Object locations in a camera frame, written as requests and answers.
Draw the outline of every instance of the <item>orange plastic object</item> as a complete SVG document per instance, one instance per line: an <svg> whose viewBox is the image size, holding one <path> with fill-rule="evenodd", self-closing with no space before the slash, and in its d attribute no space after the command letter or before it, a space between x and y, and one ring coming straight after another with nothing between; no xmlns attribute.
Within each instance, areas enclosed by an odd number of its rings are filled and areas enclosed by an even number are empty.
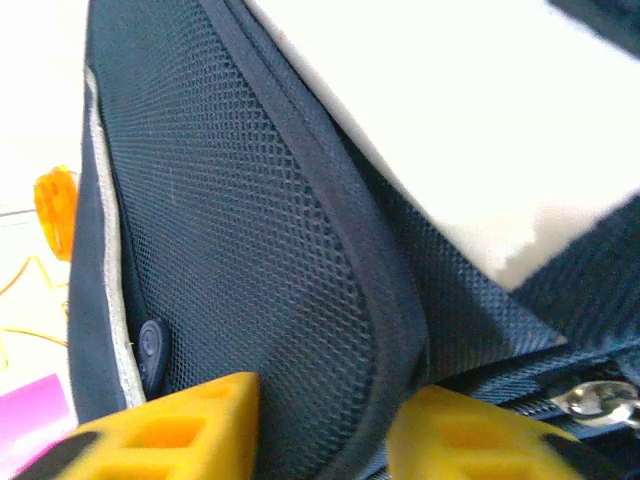
<svg viewBox="0 0 640 480"><path fill-rule="evenodd" d="M72 173L60 166L42 175L33 187L33 198L51 251L58 260L70 261L78 203Z"/></svg>

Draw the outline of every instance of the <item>metal zipper pull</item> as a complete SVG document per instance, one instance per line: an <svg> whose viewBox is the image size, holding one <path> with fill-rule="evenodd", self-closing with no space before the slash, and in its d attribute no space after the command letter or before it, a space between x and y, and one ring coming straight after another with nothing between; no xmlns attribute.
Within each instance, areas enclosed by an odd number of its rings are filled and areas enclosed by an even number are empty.
<svg viewBox="0 0 640 480"><path fill-rule="evenodd" d="M583 425L603 427L626 423L640 429L638 389L627 382L605 380L581 383L550 400Z"/></svg>

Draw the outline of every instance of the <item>zipper teeth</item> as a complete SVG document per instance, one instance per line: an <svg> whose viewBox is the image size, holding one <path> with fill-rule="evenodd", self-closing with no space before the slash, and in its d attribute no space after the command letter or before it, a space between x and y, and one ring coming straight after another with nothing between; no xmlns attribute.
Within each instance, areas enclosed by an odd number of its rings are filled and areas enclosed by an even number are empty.
<svg viewBox="0 0 640 480"><path fill-rule="evenodd" d="M578 377L580 378L580 383L595 380L626 380L614 362L606 362L591 367L581 372ZM500 406L527 417L548 419L565 415L560 408L549 400L545 390L524 395Z"/></svg>

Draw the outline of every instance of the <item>black mesh fabric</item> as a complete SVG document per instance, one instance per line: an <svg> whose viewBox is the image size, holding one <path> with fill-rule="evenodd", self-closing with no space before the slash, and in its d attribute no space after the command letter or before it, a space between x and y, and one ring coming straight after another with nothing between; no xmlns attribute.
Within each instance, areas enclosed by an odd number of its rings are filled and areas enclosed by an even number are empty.
<svg viewBox="0 0 640 480"><path fill-rule="evenodd" d="M429 323L430 381L556 344L554 330L471 265L344 133L341 138L409 258Z"/></svg>
<svg viewBox="0 0 640 480"><path fill-rule="evenodd" d="M370 393L363 293L200 6L121 5L94 2L88 58L141 293L172 331L165 393L259 371L259 478L313 478Z"/></svg>

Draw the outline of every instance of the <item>white surface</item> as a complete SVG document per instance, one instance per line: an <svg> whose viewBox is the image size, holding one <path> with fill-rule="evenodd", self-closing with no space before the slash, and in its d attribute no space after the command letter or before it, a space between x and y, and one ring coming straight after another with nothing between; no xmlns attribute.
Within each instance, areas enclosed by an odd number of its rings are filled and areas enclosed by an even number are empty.
<svg viewBox="0 0 640 480"><path fill-rule="evenodd" d="M0 206L32 208L33 181L80 169L87 0L0 1Z"/></svg>
<svg viewBox="0 0 640 480"><path fill-rule="evenodd" d="M640 63L542 0L249 0L370 160L521 284L640 185Z"/></svg>
<svg viewBox="0 0 640 480"><path fill-rule="evenodd" d="M34 180L53 166L79 170L87 0L0 1L0 212L33 208ZM25 258L38 255L54 283L69 265L51 254L35 214L0 217L0 288ZM0 297L0 325L66 337L60 303L31 264ZM2 334L9 368L0 395L50 373L71 402L67 351L21 334Z"/></svg>

